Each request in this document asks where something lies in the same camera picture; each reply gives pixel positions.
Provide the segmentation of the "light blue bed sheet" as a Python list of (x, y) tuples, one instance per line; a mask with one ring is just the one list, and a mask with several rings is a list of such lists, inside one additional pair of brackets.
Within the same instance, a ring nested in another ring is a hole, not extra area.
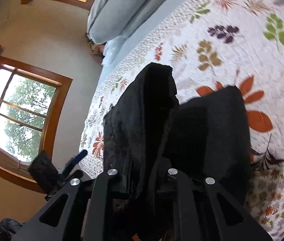
[(103, 69), (97, 85), (101, 85), (113, 72), (114, 68), (116, 68), (150, 32), (185, 1), (186, 0), (164, 0), (157, 9), (154, 9), (151, 14), (148, 14), (145, 21), (139, 24), (138, 27), (131, 32), (130, 36), (126, 38), (118, 36), (107, 42), (103, 52)]

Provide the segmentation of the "folded grey blanket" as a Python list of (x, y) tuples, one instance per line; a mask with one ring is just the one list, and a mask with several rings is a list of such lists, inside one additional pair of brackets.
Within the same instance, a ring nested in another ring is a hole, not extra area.
[(104, 44), (120, 36), (129, 38), (166, 0), (95, 0), (87, 23), (87, 36)]

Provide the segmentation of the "floral quilted bedspread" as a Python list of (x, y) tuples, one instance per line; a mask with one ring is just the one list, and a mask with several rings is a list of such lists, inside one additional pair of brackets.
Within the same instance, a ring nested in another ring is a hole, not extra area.
[(241, 91), (254, 165), (246, 207), (284, 240), (284, 0), (186, 0), (171, 12), (97, 86), (80, 145), (91, 178), (102, 172), (103, 117), (151, 62), (172, 67), (181, 103)]

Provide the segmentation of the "black pants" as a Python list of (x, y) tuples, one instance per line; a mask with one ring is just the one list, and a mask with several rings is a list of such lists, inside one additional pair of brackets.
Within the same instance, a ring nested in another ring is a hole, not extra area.
[(112, 240), (159, 240), (166, 233), (169, 205), (157, 190), (171, 167), (193, 181), (212, 177), (245, 202), (250, 132), (240, 90), (229, 86), (184, 104), (176, 95), (172, 68), (150, 63), (104, 117), (104, 169), (132, 158), (129, 200), (114, 214)]

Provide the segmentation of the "beige window blind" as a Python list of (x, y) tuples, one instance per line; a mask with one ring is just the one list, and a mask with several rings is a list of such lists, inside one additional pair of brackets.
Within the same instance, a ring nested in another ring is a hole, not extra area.
[(22, 162), (0, 148), (0, 167), (19, 176), (33, 180), (28, 172), (29, 162)]

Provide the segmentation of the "pile of clothes in corner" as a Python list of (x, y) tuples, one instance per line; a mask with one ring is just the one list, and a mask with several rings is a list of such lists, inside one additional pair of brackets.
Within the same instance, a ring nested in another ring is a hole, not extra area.
[(93, 55), (102, 55), (106, 43), (96, 44), (91, 39), (88, 39), (89, 47)]

